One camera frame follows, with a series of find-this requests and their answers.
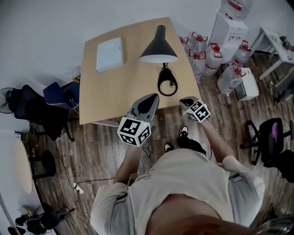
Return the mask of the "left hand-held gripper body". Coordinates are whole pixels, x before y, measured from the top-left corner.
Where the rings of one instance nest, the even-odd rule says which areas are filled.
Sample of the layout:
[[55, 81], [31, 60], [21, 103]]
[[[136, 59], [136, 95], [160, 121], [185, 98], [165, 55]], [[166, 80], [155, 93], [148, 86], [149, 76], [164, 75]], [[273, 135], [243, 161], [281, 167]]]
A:
[[159, 95], [148, 94], [136, 100], [125, 117], [121, 118], [117, 134], [122, 142], [140, 147], [151, 135], [157, 114]]

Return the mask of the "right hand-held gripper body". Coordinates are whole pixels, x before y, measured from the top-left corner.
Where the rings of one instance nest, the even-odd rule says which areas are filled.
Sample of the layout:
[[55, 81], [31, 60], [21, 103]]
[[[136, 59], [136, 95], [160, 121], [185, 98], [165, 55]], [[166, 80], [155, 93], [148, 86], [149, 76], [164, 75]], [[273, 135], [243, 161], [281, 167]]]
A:
[[192, 121], [202, 123], [210, 119], [210, 111], [206, 104], [195, 96], [188, 96], [180, 99], [179, 104], [182, 108], [182, 115], [187, 115]]

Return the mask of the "black desk lamp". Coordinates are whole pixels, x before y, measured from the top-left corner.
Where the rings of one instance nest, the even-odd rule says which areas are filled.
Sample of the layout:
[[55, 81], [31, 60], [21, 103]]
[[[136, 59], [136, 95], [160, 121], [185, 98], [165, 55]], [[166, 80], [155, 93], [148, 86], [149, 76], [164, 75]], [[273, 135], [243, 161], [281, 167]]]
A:
[[[164, 25], [157, 26], [153, 40], [142, 52], [139, 60], [142, 62], [163, 64], [163, 67], [159, 73], [157, 87], [161, 95], [170, 97], [177, 92], [178, 84], [172, 71], [169, 69], [168, 64], [178, 61], [178, 56], [167, 42], [165, 34], [166, 27]], [[165, 94], [162, 92], [161, 84], [163, 82], [169, 82], [170, 87], [175, 88], [174, 92], [171, 94]]]

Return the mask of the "person's right forearm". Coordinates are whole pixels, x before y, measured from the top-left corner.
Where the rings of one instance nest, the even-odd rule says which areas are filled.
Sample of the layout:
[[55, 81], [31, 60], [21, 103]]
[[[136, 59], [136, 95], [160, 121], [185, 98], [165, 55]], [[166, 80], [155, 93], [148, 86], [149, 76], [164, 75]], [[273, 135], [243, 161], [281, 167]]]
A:
[[222, 163], [225, 157], [234, 156], [232, 148], [216, 131], [209, 120], [204, 120], [200, 125], [206, 134], [217, 162]]

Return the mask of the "person's left forearm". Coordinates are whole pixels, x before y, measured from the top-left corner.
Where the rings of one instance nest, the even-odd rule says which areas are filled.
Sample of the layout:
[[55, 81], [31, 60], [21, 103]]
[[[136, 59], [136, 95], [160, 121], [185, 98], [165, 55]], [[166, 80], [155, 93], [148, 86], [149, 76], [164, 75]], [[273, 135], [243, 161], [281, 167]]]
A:
[[116, 172], [114, 183], [127, 184], [132, 174], [136, 174], [139, 168], [142, 147], [129, 145], [124, 160]]

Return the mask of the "person's black trousers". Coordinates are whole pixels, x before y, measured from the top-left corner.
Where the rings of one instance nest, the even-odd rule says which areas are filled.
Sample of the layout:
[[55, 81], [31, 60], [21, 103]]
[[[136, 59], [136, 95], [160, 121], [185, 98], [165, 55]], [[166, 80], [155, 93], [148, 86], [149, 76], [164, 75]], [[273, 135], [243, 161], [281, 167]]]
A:
[[203, 153], [206, 155], [206, 151], [202, 148], [202, 146], [195, 140], [188, 138], [187, 136], [182, 135], [178, 141], [178, 146], [180, 148], [190, 149], [196, 152]]

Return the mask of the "light wooden table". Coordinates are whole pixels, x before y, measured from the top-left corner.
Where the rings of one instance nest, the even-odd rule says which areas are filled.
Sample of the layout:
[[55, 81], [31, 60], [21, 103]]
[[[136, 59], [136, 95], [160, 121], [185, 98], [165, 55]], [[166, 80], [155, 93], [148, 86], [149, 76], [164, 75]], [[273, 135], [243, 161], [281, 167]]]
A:
[[[139, 56], [154, 38], [159, 25], [165, 26], [166, 40], [178, 56], [176, 62], [168, 64], [178, 90], [170, 97], [161, 95], [159, 107], [177, 106], [186, 96], [200, 98], [192, 67], [171, 20], [165, 17], [139, 22], [86, 41], [79, 91], [80, 124], [125, 116], [136, 100], [157, 93], [162, 64], [141, 62]], [[100, 73], [96, 70], [97, 46], [114, 38], [123, 41], [124, 64]]]

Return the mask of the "person's white t-shirt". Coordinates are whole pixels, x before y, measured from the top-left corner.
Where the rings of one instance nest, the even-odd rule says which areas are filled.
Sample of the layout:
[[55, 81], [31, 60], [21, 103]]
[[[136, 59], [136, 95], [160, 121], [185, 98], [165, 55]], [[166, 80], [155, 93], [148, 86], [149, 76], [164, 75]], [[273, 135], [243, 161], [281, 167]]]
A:
[[161, 156], [131, 184], [98, 189], [90, 223], [99, 235], [145, 235], [153, 211], [172, 194], [184, 194], [208, 204], [222, 220], [250, 226], [258, 214], [265, 185], [235, 157], [221, 164], [190, 149]]

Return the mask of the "black swivel office chair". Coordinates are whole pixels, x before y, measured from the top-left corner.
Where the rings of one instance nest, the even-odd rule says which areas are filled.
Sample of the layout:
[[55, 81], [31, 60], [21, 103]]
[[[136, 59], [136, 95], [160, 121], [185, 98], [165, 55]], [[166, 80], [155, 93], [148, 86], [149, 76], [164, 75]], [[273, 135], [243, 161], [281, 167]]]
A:
[[[271, 129], [275, 122], [278, 122], [278, 136], [277, 142], [272, 137]], [[240, 149], [257, 147], [254, 150], [256, 158], [251, 162], [252, 165], [256, 165], [259, 158], [261, 161], [266, 163], [279, 155], [283, 151], [284, 138], [290, 136], [294, 140], [294, 122], [290, 121], [290, 130], [288, 132], [283, 131], [283, 124], [281, 118], [271, 118], [263, 122], [259, 129], [256, 128], [254, 123], [251, 120], [246, 122], [246, 125], [251, 126], [255, 132], [255, 137], [257, 142], [250, 144], [248, 146], [240, 145]]]

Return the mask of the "blue chair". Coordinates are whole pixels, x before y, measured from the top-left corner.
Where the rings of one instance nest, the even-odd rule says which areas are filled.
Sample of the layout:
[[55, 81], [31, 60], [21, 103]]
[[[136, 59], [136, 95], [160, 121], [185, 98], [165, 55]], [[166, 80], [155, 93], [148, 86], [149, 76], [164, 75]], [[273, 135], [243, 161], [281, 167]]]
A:
[[54, 82], [43, 90], [44, 99], [51, 106], [75, 109], [79, 106], [79, 89], [80, 85], [75, 82], [64, 87]]

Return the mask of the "tall white cardboard box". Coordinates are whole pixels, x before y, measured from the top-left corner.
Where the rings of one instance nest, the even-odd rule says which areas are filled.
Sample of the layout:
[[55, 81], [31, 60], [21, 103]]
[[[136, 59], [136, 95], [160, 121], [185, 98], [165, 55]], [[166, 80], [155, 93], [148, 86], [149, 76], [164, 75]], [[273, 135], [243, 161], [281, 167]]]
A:
[[216, 43], [220, 47], [222, 63], [232, 59], [248, 30], [243, 21], [233, 20], [225, 13], [217, 14], [209, 42]]

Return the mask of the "black padded seat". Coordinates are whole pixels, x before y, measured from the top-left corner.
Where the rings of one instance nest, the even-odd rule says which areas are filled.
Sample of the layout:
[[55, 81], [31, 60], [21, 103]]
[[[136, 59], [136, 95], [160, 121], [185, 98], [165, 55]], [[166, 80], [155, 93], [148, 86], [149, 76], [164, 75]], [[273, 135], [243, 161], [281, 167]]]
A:
[[288, 182], [294, 183], [294, 152], [291, 150], [285, 150], [279, 155], [264, 163], [266, 168], [277, 168], [282, 177]]

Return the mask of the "white side table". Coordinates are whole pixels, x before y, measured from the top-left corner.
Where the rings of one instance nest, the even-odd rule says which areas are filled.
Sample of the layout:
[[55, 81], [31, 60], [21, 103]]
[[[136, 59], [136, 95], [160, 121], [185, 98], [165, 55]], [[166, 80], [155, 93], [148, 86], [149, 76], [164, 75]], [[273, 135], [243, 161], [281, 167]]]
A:
[[269, 69], [267, 69], [264, 73], [262, 73], [259, 76], [259, 80], [264, 79], [266, 76], [272, 73], [276, 68], [278, 68], [283, 63], [293, 65], [290, 69], [290, 72], [294, 71], [294, 52], [290, 49], [286, 49], [283, 46], [282, 40], [280, 39], [280, 34], [269, 29], [266, 29], [264, 27], [261, 27], [260, 29], [261, 34], [260, 36], [258, 36], [258, 38], [251, 46], [250, 56], [252, 56], [253, 53], [257, 50], [263, 39], [267, 38], [267, 40], [270, 42], [269, 49], [271, 51], [269, 58], [272, 58], [273, 55], [276, 53], [279, 59]]

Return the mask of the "round wooden table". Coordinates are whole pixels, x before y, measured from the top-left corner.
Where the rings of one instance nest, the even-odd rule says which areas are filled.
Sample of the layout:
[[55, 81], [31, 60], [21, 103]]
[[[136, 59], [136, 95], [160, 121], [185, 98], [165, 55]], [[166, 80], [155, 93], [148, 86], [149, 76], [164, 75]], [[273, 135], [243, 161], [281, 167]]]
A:
[[14, 165], [17, 179], [27, 194], [33, 191], [33, 177], [26, 148], [21, 140], [14, 147]]

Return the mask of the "black floor fan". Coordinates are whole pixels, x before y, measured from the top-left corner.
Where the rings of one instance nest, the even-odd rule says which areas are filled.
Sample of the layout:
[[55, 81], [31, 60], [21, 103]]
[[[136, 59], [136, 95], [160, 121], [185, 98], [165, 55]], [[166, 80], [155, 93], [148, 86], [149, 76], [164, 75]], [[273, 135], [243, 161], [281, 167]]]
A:
[[17, 90], [7, 87], [0, 89], [0, 113], [12, 114], [15, 112], [17, 102]]

